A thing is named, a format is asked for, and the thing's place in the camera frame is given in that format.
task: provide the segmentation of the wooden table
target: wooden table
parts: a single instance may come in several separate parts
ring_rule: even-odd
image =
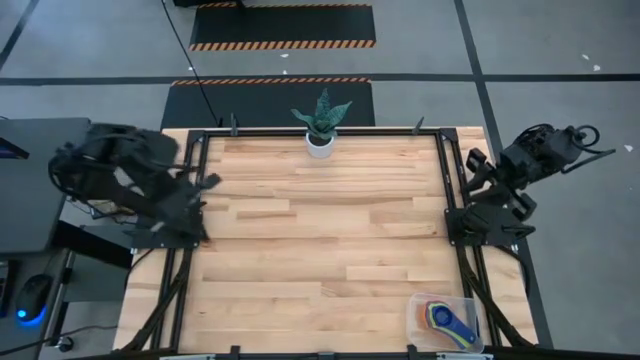
[[[464,158],[489,154],[482,128],[457,131]],[[165,133],[184,145],[188,129]],[[412,294],[463,296],[433,137],[342,136],[322,160],[302,138],[214,138],[211,172],[223,182],[203,194],[211,241],[193,256],[181,353],[402,352]],[[483,250],[495,302],[536,342],[518,263]],[[156,250],[131,274],[115,348],[154,308],[164,259]]]

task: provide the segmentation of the black metal frame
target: black metal frame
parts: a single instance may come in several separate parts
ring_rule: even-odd
[[[438,156],[440,160],[440,170],[442,172],[442,179],[445,187],[445,194],[447,197],[447,206],[450,209],[456,207],[455,193],[453,191],[451,176],[449,173],[448,159],[445,150],[445,141],[451,143],[451,150],[454,154],[454,161],[456,164],[456,173],[462,187],[466,182],[464,177],[464,169],[462,168],[462,155],[460,154],[460,145],[458,143],[457,131],[455,128],[426,128],[415,131],[413,128],[375,128],[375,127],[362,127],[362,128],[342,128],[338,129],[341,136],[433,136],[436,141],[438,149]],[[184,164],[190,166],[193,158],[193,153],[196,144],[200,144],[200,156],[198,162],[198,171],[196,173],[196,182],[202,182],[206,174],[206,161],[209,149],[209,143],[212,138],[215,137],[273,137],[273,136],[296,136],[302,138],[306,133],[305,128],[264,128],[264,129],[251,129],[251,128],[233,128],[233,129],[212,129],[212,130],[190,130],[187,137],[187,147],[185,149]],[[465,205],[468,203],[468,194],[463,194],[463,201]],[[478,280],[482,289],[485,290],[490,296],[490,285],[487,277],[486,267],[484,264],[484,258],[482,255],[482,249],[474,247],[474,259],[477,267]],[[183,263],[187,262],[187,274],[186,281],[181,285],[176,300],[175,315],[173,319],[171,329],[171,341],[169,348],[177,351],[180,342],[180,334],[182,328],[182,318],[184,315],[184,306],[186,300],[186,293],[188,287],[188,268],[190,267],[191,258],[193,255],[192,250],[185,250],[183,254]],[[462,270],[463,266],[469,267],[469,262],[466,256],[466,251],[463,246],[456,246],[456,255],[458,260],[458,266]],[[162,282],[160,284],[160,294],[158,301],[164,299],[164,301],[171,300],[165,299],[167,291],[170,286],[172,278],[172,270],[175,261],[175,250],[170,249],[167,252],[165,260],[165,266],[162,276]],[[468,298],[473,297],[472,287],[465,281],[461,271],[461,280],[463,285],[464,296]],[[500,345],[500,332],[493,321],[493,317],[487,311],[487,325],[491,336],[491,343],[494,345]],[[151,349],[160,348],[160,338],[162,335],[162,321],[154,329],[151,338]]]

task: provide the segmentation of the plastic container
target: plastic container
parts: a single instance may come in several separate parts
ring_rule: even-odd
[[[473,299],[414,294],[407,306],[407,337],[420,351],[480,353],[477,314]]]

